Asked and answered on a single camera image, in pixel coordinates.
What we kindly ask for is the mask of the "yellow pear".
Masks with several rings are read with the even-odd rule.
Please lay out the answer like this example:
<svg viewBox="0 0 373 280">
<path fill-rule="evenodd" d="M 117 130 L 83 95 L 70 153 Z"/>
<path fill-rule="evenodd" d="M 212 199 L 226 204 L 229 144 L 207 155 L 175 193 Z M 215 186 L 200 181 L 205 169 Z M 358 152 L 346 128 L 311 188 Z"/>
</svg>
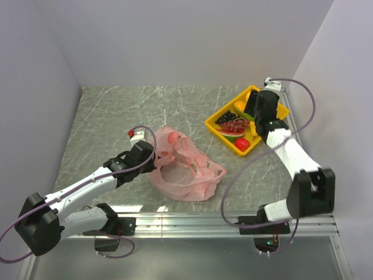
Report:
<svg viewBox="0 0 373 280">
<path fill-rule="evenodd" d="M 254 121 L 251 121 L 249 123 L 249 127 L 250 127 L 250 131 L 251 131 L 251 135 L 253 138 L 256 138 L 258 137 L 258 133 L 256 131 L 256 125 L 255 125 L 255 122 Z"/>
</svg>

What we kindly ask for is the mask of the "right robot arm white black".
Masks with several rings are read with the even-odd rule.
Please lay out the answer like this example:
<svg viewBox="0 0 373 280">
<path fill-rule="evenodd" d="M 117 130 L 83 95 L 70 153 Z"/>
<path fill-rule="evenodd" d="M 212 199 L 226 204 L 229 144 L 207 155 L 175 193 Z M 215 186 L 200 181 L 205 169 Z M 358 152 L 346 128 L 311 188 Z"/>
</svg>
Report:
<svg viewBox="0 0 373 280">
<path fill-rule="evenodd" d="M 285 199 L 259 207 L 256 225 L 264 233 L 271 232 L 278 221 L 329 214 L 335 207 L 335 173 L 314 161 L 288 125 L 277 118 L 278 101 L 274 91 L 253 90 L 245 108 L 254 118 L 257 135 L 275 151 L 292 178 Z"/>
</svg>

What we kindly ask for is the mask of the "yellow apple with stem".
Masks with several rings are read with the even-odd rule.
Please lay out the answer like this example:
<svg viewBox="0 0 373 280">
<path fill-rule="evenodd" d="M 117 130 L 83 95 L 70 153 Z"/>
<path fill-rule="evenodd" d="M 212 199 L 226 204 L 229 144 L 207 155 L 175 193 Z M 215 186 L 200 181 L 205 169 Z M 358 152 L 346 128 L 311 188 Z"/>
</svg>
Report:
<svg viewBox="0 0 373 280">
<path fill-rule="evenodd" d="M 248 102 L 250 95 L 251 95 L 251 91 L 246 93 L 246 95 L 245 95 L 245 101 L 246 102 Z"/>
</svg>

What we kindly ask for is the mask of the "yellow green mango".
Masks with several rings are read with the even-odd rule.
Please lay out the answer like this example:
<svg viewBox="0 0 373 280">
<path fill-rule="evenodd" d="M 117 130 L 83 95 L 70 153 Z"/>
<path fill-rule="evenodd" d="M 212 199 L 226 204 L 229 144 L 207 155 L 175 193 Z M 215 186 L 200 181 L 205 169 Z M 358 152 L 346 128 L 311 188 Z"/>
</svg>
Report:
<svg viewBox="0 0 373 280">
<path fill-rule="evenodd" d="M 248 121 L 254 121 L 253 116 L 244 112 L 244 109 L 245 109 L 246 105 L 247 105 L 247 103 L 245 101 L 236 101 L 233 105 L 234 111 L 241 118 L 244 118 Z"/>
</svg>

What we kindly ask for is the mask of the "pink plastic bag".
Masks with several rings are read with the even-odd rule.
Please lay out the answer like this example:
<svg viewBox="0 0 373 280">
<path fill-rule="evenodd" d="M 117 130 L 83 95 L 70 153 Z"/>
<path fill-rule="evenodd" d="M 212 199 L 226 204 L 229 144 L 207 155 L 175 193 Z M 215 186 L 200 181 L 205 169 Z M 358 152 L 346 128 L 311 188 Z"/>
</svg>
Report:
<svg viewBox="0 0 373 280">
<path fill-rule="evenodd" d="M 227 173 L 185 134 L 163 126 L 155 132 L 156 169 L 148 174 L 152 186 L 177 201 L 206 201 L 214 196 Z"/>
</svg>

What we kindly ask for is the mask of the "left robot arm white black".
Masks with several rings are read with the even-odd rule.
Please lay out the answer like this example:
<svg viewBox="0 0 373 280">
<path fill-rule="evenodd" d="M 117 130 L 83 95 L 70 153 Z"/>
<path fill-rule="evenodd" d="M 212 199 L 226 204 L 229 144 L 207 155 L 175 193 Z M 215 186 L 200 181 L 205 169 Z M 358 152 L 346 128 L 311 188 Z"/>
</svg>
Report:
<svg viewBox="0 0 373 280">
<path fill-rule="evenodd" d="M 152 172 L 156 168 L 154 159 L 153 145 L 139 141 L 131 150 L 108 159 L 91 175 L 61 191 L 43 197 L 37 192 L 28 196 L 15 230 L 35 256 L 46 254 L 62 239 L 80 233 L 118 233 L 118 215 L 108 204 L 97 204 L 85 211 L 78 208 L 140 174 Z"/>
</svg>

